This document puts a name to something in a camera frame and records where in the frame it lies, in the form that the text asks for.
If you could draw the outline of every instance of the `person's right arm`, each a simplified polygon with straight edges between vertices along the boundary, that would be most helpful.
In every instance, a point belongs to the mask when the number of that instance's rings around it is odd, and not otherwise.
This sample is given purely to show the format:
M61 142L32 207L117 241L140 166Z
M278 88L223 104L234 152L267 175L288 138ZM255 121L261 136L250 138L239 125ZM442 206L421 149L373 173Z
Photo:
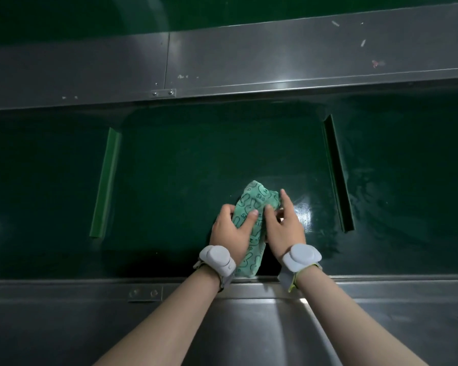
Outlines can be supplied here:
M281 198L284 209L281 224L272 207L265 207L268 244L280 263L293 245L305 244L304 228L284 190L281 190ZM426 365L318 267L300 271L296 283L344 366Z

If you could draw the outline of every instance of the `bright green strip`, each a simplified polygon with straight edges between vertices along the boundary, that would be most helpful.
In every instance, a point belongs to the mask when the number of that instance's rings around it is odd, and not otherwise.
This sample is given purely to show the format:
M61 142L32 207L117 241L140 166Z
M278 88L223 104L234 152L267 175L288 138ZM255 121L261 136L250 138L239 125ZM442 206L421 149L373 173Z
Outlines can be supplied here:
M105 147L104 164L98 183L97 202L93 211L92 226L90 227L91 238L103 238L107 229L110 200L114 186L117 160L121 149L122 134L110 128Z

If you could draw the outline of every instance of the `person's left hand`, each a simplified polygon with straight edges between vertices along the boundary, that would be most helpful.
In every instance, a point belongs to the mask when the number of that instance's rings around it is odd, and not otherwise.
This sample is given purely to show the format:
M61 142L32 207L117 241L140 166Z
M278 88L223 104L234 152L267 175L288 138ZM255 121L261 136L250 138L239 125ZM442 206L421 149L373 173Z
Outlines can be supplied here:
M231 214L234 213L235 208L236 206L231 204L224 204L222 206L212 226L209 244L211 246L226 247L238 266L246 256L246 251L250 245L250 235L258 219L258 210L254 209L248 213L241 227L236 228L231 221Z

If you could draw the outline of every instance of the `person's right hand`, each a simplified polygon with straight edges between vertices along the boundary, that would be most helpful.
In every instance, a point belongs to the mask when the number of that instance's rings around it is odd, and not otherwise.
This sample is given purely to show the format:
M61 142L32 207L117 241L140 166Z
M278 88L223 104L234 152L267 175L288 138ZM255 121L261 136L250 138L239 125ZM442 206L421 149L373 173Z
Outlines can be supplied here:
M280 224L276 219L271 205L265 206L266 228L268 244L273 255L281 263L282 258L295 244L305 244L304 226L300 223L293 209L293 203L285 190L280 191L283 205L283 221Z

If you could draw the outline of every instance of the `forearm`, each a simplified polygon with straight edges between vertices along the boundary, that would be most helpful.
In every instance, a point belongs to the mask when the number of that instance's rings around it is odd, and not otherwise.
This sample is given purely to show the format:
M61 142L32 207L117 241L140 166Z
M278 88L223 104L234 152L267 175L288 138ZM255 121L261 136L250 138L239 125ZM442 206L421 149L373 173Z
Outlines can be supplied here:
M316 266L300 272L297 285L344 366L426 365Z
M210 267L195 271L96 365L181 364L219 285L220 278Z

